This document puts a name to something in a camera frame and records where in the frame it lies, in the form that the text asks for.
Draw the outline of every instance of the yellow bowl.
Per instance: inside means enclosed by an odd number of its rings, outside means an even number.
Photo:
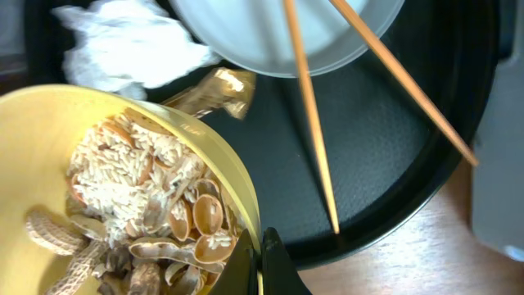
[[[42,294],[65,273],[69,257],[31,242],[25,213],[43,205],[65,215],[65,172],[84,132],[133,108],[182,139],[231,194],[256,246],[260,214],[255,189],[237,154],[212,128],[180,111],[69,85],[46,85],[0,98],[0,294]],[[90,279],[77,294],[95,294]]]

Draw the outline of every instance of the pistachio shell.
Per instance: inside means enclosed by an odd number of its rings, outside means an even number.
[[[169,227],[173,236],[180,241],[185,241],[191,232],[193,223],[191,208],[183,200],[178,200],[168,212]]]
[[[116,247],[106,255],[106,270],[113,275],[122,275],[131,270],[131,254],[127,247]]]
[[[183,272],[186,270],[187,264],[184,264],[182,262],[173,262],[171,263],[164,273],[164,279],[165,282],[171,286],[173,285],[173,282],[176,279],[179,279],[179,277],[183,274]]]
[[[224,269],[222,263],[202,264],[193,256],[194,243],[181,244],[170,238],[139,238],[129,245],[129,252],[138,259],[169,259],[196,266],[212,273]]]
[[[124,291],[124,294],[128,294],[129,288],[131,288],[131,278],[132,277],[133,277],[133,272],[132,271],[128,271],[128,273],[122,279],[121,286],[122,286],[122,290]]]
[[[186,152],[178,161],[178,164],[171,170],[174,172],[174,179],[199,179],[206,169],[204,161],[195,153]]]
[[[80,202],[71,193],[67,193],[67,199],[65,200],[65,214],[72,216],[75,214],[83,214],[86,205]]]
[[[102,283],[97,292],[101,295],[125,295],[127,293],[124,282],[113,275],[105,274],[101,277]]]
[[[103,241],[106,237],[106,226],[94,218],[89,218],[80,214],[70,216],[71,222],[84,234],[84,236]]]
[[[198,197],[204,194],[217,197],[220,195],[219,185],[212,179],[198,179],[193,187],[196,188]]]
[[[222,202],[224,203],[224,211],[226,213],[229,233],[235,237],[240,237],[242,229],[246,228],[240,215],[240,211],[235,207],[229,192],[222,185],[220,186],[220,195],[222,196]]]
[[[195,195],[195,193],[198,193],[195,189],[193,189],[193,190],[186,189],[186,190],[183,192],[183,198],[186,199],[186,201],[189,202],[189,204],[191,205],[191,207],[192,207],[193,204],[197,201],[197,196]]]
[[[198,285],[196,286],[196,290],[197,290],[196,293],[199,293],[204,288],[204,286],[207,285],[208,275],[209,275],[209,272],[205,270],[200,271],[200,279],[198,280]]]
[[[180,279],[169,290],[169,295],[193,295],[197,293],[201,280],[200,271],[195,266],[189,266]]]
[[[207,275],[206,286],[210,286],[210,287],[215,286],[216,281],[218,281],[219,278],[220,278],[220,275],[221,275],[221,274],[213,274],[213,273],[209,273],[209,274]]]
[[[160,267],[155,262],[142,263],[133,270],[129,294],[158,295],[160,285]]]
[[[166,213],[167,210],[162,208],[160,201],[149,199],[143,221],[143,225],[148,234],[154,234],[162,228],[162,225],[165,223]]]
[[[211,170],[210,167],[207,167],[206,170],[204,171],[204,173],[202,174],[202,178],[205,178],[205,179],[216,179],[216,175],[215,175],[215,173],[213,173],[213,171]]]
[[[231,256],[237,239],[221,229],[213,236],[201,236],[195,245],[195,259],[201,263],[216,263]]]
[[[95,268],[93,269],[93,272],[91,273],[91,275],[93,277],[95,277],[96,279],[101,279],[102,276],[108,271],[108,269],[106,268],[106,264],[105,263],[99,263],[97,264],[97,266],[95,266]]]
[[[131,238],[136,238],[140,235],[140,233],[134,228],[131,220],[125,225],[125,233]]]
[[[194,227],[194,223],[193,223],[193,229],[191,229],[191,232],[189,232],[189,236],[187,237],[187,241],[193,241],[193,242],[196,242],[199,237],[201,236],[200,232],[198,231],[197,228]]]
[[[124,129],[120,128],[119,126],[113,125],[113,124],[110,124],[110,123],[104,123],[104,124],[102,124],[102,128],[107,129],[107,130],[115,133],[118,137],[120,137],[120,139],[125,141],[131,147],[134,147],[134,139],[131,137],[131,135],[129,135],[129,133],[127,131],[125,131]]]
[[[177,187],[177,190],[171,195],[171,199],[176,202],[177,200],[182,197],[183,192],[187,189],[188,185],[191,183],[189,179],[184,180],[182,183],[180,183]]]
[[[214,196],[203,194],[193,206],[193,222],[202,235],[215,234],[224,222],[222,204]]]
[[[157,164],[162,170],[169,170],[171,169],[171,166],[165,164],[161,159],[158,157],[155,157],[155,164]]]

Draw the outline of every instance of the gray object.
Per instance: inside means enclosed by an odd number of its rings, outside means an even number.
[[[496,71],[477,132],[472,229],[481,243],[524,261],[524,0],[518,0],[513,51]]]
[[[169,0],[198,38],[225,59],[263,75],[296,76],[282,0]],[[404,0],[347,0],[379,37]],[[296,1],[311,75],[340,68],[368,47],[328,1]]]
[[[0,1],[0,76],[25,70],[23,5],[18,0]]]

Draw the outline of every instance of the shell pile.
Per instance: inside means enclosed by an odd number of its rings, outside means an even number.
[[[173,136],[136,111],[127,110],[125,115],[126,120],[152,133]],[[98,128],[119,137],[118,144],[133,147],[137,140],[107,120]],[[78,177],[81,171],[66,179],[70,225],[56,222],[44,209],[28,212],[26,229],[31,240],[57,255],[72,256],[64,276],[46,294],[74,294],[89,276],[100,281],[98,292],[102,295],[193,295],[205,286],[212,287],[245,226],[240,216],[233,214],[232,201],[226,199],[224,187],[208,167],[200,166],[189,177],[179,177],[177,170],[195,156],[188,153],[172,162],[162,161],[152,150],[144,152],[137,187],[147,185],[152,171],[161,169],[172,175],[165,188],[170,194],[166,200],[149,196],[140,218],[130,219],[123,227],[121,239],[113,239],[111,220],[97,214],[76,189],[82,181]]]

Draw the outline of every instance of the wooden table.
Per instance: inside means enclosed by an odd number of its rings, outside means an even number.
[[[463,162],[393,234],[342,261],[301,271],[300,277],[313,294],[524,294],[524,265],[472,236],[470,179]]]

